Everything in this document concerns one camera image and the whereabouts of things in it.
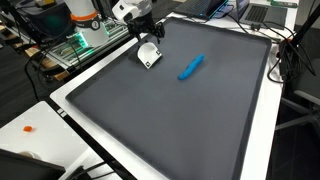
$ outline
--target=black border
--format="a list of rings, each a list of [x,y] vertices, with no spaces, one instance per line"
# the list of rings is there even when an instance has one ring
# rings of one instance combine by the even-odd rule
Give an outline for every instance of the black border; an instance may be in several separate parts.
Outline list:
[[[244,132],[243,132],[243,135],[242,135],[242,138],[241,138],[241,143],[240,143],[240,147],[239,147],[239,150],[238,150],[238,156],[237,156],[236,164],[235,164],[235,167],[234,167],[234,172],[233,172],[232,179],[233,180],[238,180],[241,177],[241,172],[242,172],[243,163],[244,163],[244,159],[245,159],[245,153],[246,153],[247,144],[248,144],[248,140],[249,140],[249,136],[250,136],[253,116],[254,116],[256,105],[257,105],[257,101],[258,101],[258,96],[259,96],[259,92],[260,92],[261,82],[263,80],[264,70],[265,70],[266,65],[267,65],[267,60],[268,60],[270,49],[271,49],[271,45],[272,45],[271,40],[267,39],[267,38],[264,38],[264,37],[260,37],[260,36],[255,36],[255,35],[251,35],[251,34],[245,34],[245,33],[242,33],[242,32],[236,32],[236,31],[232,31],[232,30],[226,30],[225,28],[208,26],[208,25],[205,25],[205,24],[194,23],[194,22],[190,22],[190,21],[186,21],[186,20],[182,20],[182,19],[174,18],[174,17],[171,17],[168,20],[166,20],[164,22],[164,25],[167,24],[167,23],[170,23],[170,22],[174,22],[174,21],[177,21],[177,22],[180,22],[180,23],[185,23],[185,24],[190,25],[190,26],[197,26],[197,27],[201,27],[201,28],[205,28],[205,29],[214,29],[214,30],[219,31],[219,32],[224,32],[224,33],[228,32],[229,34],[238,35],[238,36],[242,36],[242,37],[247,37],[248,39],[259,40],[262,43],[265,43],[267,45],[266,53],[264,55],[264,59],[262,61],[262,66],[261,66],[261,69],[260,69],[260,72],[259,72],[259,75],[258,75],[258,78],[257,78],[256,88],[254,90],[254,94],[253,94],[253,97],[252,97],[250,110],[248,112],[247,120],[246,120],[246,123],[245,123],[245,126],[244,126]],[[152,35],[149,34],[146,37],[144,37],[143,39],[150,38],[151,36]],[[77,88],[75,88],[72,92],[70,92],[66,96],[66,99],[71,104],[73,104],[72,101],[77,96],[79,96],[83,91],[85,91],[90,85],[92,85],[96,80],[98,80],[99,77],[102,77],[105,74],[105,72],[113,69],[114,67],[116,67],[117,64],[121,63],[121,60],[117,61],[116,59],[114,61],[112,61],[111,63],[109,63],[104,68],[102,68],[101,70],[99,70],[96,74],[94,74],[92,77],[87,79],[84,83],[79,85]]]

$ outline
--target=gray surface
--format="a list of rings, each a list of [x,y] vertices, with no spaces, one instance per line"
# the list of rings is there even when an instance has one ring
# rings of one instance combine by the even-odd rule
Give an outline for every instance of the gray surface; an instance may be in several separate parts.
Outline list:
[[[181,21],[165,25],[152,69],[134,46],[68,99],[170,179],[239,179],[270,41]],[[179,81],[200,53],[203,64]]]

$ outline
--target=white table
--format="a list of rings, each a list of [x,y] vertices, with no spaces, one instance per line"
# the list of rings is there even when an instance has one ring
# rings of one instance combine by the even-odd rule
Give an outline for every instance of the white table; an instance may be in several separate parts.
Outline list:
[[[262,0],[256,0],[252,2],[268,4],[267,1]],[[294,28],[296,14],[297,9],[288,9],[286,26],[292,30]],[[170,16],[182,17],[174,13],[170,14]],[[226,28],[238,26],[229,17],[219,20],[210,20],[206,24]],[[105,57],[90,69],[86,70],[78,77],[52,93],[50,97],[80,126],[82,126],[93,138],[95,138],[101,144],[101,146],[103,146],[114,158],[116,158],[125,168],[127,168],[127,170],[130,171],[136,178],[146,180],[166,179],[164,175],[159,173],[157,170],[152,168],[149,164],[144,162],[141,158],[127,149],[108,132],[104,131],[98,125],[93,123],[89,118],[87,118],[84,114],[74,108],[65,99],[67,94],[69,94],[72,90],[74,90],[76,87],[90,78],[92,75],[106,66],[136,42],[137,40],[133,39],[127,44],[123,45],[121,48]],[[242,180],[260,180],[265,179],[266,177],[274,135],[274,128],[276,124],[282,91],[281,85],[270,82],[266,76],[267,70],[274,64],[275,60],[275,55],[270,53],[268,65],[266,67],[262,80],[254,119],[252,122],[252,128],[241,174]]]
[[[31,132],[23,131],[31,126]],[[42,161],[65,168],[60,178],[66,179],[80,165],[84,169],[103,160],[74,132],[69,125],[44,101],[39,102],[0,129],[0,148],[19,153],[23,151],[38,155]],[[103,165],[88,174],[96,177],[113,170]],[[111,174],[101,180],[120,180]]]

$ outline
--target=monitor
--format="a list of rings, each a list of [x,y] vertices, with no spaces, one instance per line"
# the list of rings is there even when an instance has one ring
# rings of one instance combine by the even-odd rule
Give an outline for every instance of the monitor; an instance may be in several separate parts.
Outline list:
[[[0,179],[57,180],[64,167],[0,149]]]

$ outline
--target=cable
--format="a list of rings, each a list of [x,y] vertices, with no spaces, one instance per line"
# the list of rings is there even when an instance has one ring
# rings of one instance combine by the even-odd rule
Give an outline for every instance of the cable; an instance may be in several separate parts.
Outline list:
[[[80,61],[80,58],[79,58],[79,55],[78,55],[77,51],[74,49],[74,47],[72,46],[71,43],[69,43],[68,41],[66,41],[66,43],[69,44],[69,46],[73,49],[73,52],[74,52],[74,54],[75,54],[76,57],[77,57],[80,70],[81,70],[81,72],[83,72],[83,68],[82,68],[81,61]]]
[[[271,40],[275,41],[277,44],[279,44],[279,43],[280,43],[278,39],[275,39],[275,38],[273,38],[273,37],[271,37],[271,36],[267,35],[267,34],[266,34],[266,33],[264,33],[264,32],[261,32],[261,31],[255,31],[255,32],[258,32],[258,33],[260,33],[260,34],[262,34],[262,35],[264,35],[264,36],[268,37],[269,39],[271,39]]]
[[[114,171],[112,171],[112,172],[106,173],[106,174],[104,174],[104,175],[94,177],[94,178],[92,178],[92,179],[99,179],[99,178],[102,178],[102,177],[108,176],[108,175],[113,174],[113,173],[115,173],[115,172],[114,172]]]
[[[275,83],[288,83],[288,82],[296,79],[297,77],[299,77],[300,74],[305,70],[304,67],[311,74],[316,75],[315,71],[313,69],[309,54],[304,49],[304,47],[301,44],[299,44],[298,47],[294,47],[291,44],[290,40],[288,40],[288,38],[295,36],[295,34],[289,28],[287,28],[283,25],[274,23],[274,22],[270,22],[270,21],[263,22],[263,24],[269,30],[278,34],[279,36],[281,36],[284,39],[279,44],[278,60],[276,61],[274,66],[272,66],[269,69],[269,71],[267,73],[268,79],[270,81],[275,82]],[[288,30],[291,33],[291,35],[288,38],[286,38],[285,36],[283,36],[279,32],[270,28],[267,24],[275,24],[280,27],[283,27],[284,29]],[[306,60],[302,57],[302,54],[298,52],[299,47],[303,51],[304,55],[306,56]],[[270,76],[271,73],[274,71],[275,67],[278,65],[280,68],[280,76],[282,77],[283,81],[276,81],[276,80],[272,79]]]
[[[78,174],[76,174],[76,175],[74,175],[74,176],[72,176],[72,177],[68,177],[66,180],[74,180],[74,179],[77,179],[79,176],[81,176],[81,175],[83,175],[83,174],[85,174],[85,173],[87,173],[87,172],[89,172],[89,171],[92,171],[93,169],[96,169],[96,168],[98,168],[98,167],[100,167],[100,166],[103,166],[103,165],[105,165],[106,164],[106,162],[101,162],[101,163],[99,163],[99,164],[96,164],[96,165],[94,165],[94,166],[91,166],[91,167],[89,167],[88,169],[85,169],[85,170],[83,170],[82,172],[80,172],[80,173],[78,173]]]
[[[312,10],[313,10],[313,6],[314,6],[315,2],[316,2],[316,0],[313,0],[313,2],[312,2],[312,4],[311,4],[311,7],[310,7],[310,10],[309,10],[309,13],[308,13],[308,18],[309,18],[310,15],[311,15],[311,12],[312,12]]]
[[[31,78],[29,72],[28,72],[28,65],[29,65],[31,59],[32,59],[33,57],[35,57],[35,56],[37,56],[37,53],[34,54],[33,56],[31,56],[31,57],[28,59],[27,63],[24,65],[24,72],[26,73],[26,75],[27,75],[27,77],[28,77],[28,79],[29,79],[29,81],[30,81],[30,84],[31,84],[32,89],[33,89],[34,97],[36,98],[36,100],[37,100],[38,102],[40,102],[39,97],[38,97],[38,94],[37,94],[36,87],[35,87],[35,85],[34,85],[34,83],[33,83],[33,81],[32,81],[32,78]]]
[[[58,43],[58,40],[52,44],[52,46],[47,50],[47,52],[45,52],[41,58],[41,60],[39,61],[38,67],[37,67],[37,77],[38,77],[38,81],[40,82],[41,86],[43,88],[45,88],[46,90],[48,90],[47,86],[43,84],[43,82],[41,81],[40,78],[40,67],[42,65],[43,60],[46,58],[47,54],[51,51],[51,49]]]
[[[275,32],[276,34],[282,36],[283,39],[287,39],[287,38],[284,37],[283,35],[281,35],[280,33],[274,31],[273,29],[271,29],[271,28],[267,25],[267,23],[268,23],[268,24],[275,24],[275,25],[277,25],[277,26],[283,27],[284,29],[288,30],[288,31],[291,33],[291,36],[292,36],[292,37],[294,36],[293,31],[291,31],[291,29],[287,28],[287,27],[284,26],[284,25],[281,25],[281,24],[278,24],[278,23],[275,23],[275,22],[271,22],[271,21],[264,21],[264,22],[263,22],[263,25],[265,25],[268,29],[272,30],[272,31]]]
[[[229,15],[234,10],[234,5],[229,5],[228,4],[226,6],[232,7],[231,10],[228,11],[228,12],[224,12],[224,11],[219,10],[219,12],[223,12],[224,14],[221,17],[212,17],[211,19],[222,19],[222,18],[226,17],[227,15]]]
[[[248,31],[246,31],[234,17],[232,17],[230,14],[227,14],[227,16],[231,17],[231,19],[233,19],[245,33],[249,34]]]
[[[37,7],[37,6],[23,6],[23,7],[18,7],[17,10],[18,9],[24,9],[24,8],[32,8],[32,7]]]
[[[16,18],[14,18],[14,17],[13,17],[13,20],[14,20],[14,23],[16,24],[16,26],[17,26],[18,36],[19,36],[20,42],[21,42],[21,44],[23,44],[23,40],[22,40],[22,38],[21,38],[21,31],[20,31],[20,27],[19,27],[19,25],[18,25],[18,23],[17,23]]]

